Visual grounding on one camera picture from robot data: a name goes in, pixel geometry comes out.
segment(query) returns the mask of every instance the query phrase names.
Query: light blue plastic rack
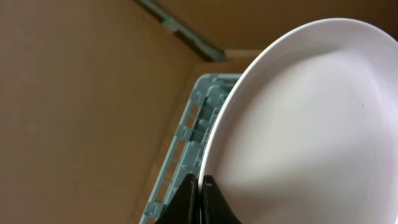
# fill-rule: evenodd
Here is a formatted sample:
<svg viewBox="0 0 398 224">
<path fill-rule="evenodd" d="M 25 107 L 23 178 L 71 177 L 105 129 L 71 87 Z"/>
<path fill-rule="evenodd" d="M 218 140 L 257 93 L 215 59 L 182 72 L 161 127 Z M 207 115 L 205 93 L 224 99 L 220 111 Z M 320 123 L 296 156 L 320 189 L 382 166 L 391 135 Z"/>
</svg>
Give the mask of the light blue plastic rack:
<svg viewBox="0 0 398 224">
<path fill-rule="evenodd" d="M 203 151 L 213 123 L 226 97 L 241 76 L 240 73 L 204 74 L 196 82 L 184 109 L 162 168 L 149 196 L 140 224 L 157 219 L 166 209 L 187 174 L 199 174 Z M 173 159 L 177 145 L 185 143 L 180 159 Z M 172 162 L 176 162 L 172 179 L 165 175 Z M 163 201 L 157 201 L 162 184 L 170 184 Z"/>
</svg>

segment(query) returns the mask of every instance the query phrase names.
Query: round white dish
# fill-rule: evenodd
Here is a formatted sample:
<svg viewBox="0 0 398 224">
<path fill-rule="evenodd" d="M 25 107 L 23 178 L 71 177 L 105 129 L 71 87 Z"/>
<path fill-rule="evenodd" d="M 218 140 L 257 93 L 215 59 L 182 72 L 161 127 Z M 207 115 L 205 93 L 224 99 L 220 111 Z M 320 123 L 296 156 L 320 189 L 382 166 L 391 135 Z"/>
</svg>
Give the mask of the round white dish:
<svg viewBox="0 0 398 224">
<path fill-rule="evenodd" d="M 398 44 L 353 19 L 300 26 L 233 88 L 205 148 L 244 223 L 394 224 Z"/>
</svg>

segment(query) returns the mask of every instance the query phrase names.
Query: dish rack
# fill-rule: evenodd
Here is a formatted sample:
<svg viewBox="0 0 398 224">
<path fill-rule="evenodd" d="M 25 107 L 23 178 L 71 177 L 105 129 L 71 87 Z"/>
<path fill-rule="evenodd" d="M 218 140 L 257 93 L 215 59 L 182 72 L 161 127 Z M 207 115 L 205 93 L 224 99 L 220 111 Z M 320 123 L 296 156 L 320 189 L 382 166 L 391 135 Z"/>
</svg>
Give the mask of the dish rack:
<svg viewBox="0 0 398 224">
<path fill-rule="evenodd" d="M 211 127 L 240 76 L 240 73 L 209 73 L 197 80 L 139 224 L 147 224 L 149 220 L 154 222 L 158 219 L 184 177 L 187 174 L 199 174 Z M 173 164 L 177 165 L 174 174 L 171 179 L 167 179 L 166 174 Z M 168 185 L 165 197 L 159 200 L 159 192 L 165 185 Z"/>
</svg>

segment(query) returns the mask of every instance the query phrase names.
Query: brown surface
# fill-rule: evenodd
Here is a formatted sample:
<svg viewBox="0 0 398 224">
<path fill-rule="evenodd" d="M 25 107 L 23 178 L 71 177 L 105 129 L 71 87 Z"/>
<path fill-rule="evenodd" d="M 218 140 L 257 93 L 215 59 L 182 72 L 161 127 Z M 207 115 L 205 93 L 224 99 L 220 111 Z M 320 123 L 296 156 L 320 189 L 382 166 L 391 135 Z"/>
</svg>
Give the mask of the brown surface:
<svg viewBox="0 0 398 224">
<path fill-rule="evenodd" d="M 370 22 L 398 38 L 395 0 L 157 0 L 222 49 L 264 49 L 302 24 L 328 17 Z"/>
<path fill-rule="evenodd" d="M 239 61 L 237 60 L 233 62 L 213 62 L 213 63 L 208 62 L 208 63 L 201 63 L 195 66 L 195 68 L 191 73 L 190 79 L 185 87 L 185 90 L 181 96 L 178 109 L 175 110 L 168 131 L 166 132 L 164 140 L 162 141 L 159 154 L 155 158 L 155 162 L 153 163 L 149 179 L 146 183 L 146 186 L 141 192 L 141 197 L 138 201 L 138 206 L 136 208 L 136 211 L 135 213 L 133 213 L 131 224 L 138 223 L 139 219 L 141 218 L 142 212 L 145 209 L 145 205 L 148 201 L 150 192 L 152 191 L 157 175 L 159 174 L 160 168 L 162 167 L 166 153 L 169 150 L 169 146 L 170 143 L 172 142 L 174 132 L 177 129 L 178 122 L 180 121 L 180 118 L 182 116 L 185 105 L 187 104 L 189 95 L 191 93 L 191 90 L 195 82 L 198 80 L 198 78 L 201 75 L 206 73 L 243 73 L 243 71 L 245 71 L 245 69 L 249 66 L 250 63 L 251 60 L 239 60 Z M 173 172 L 168 172 L 167 177 L 172 177 L 172 174 Z"/>
<path fill-rule="evenodd" d="M 132 2 L 0 3 L 0 223 L 128 223 L 193 65 Z"/>
</svg>

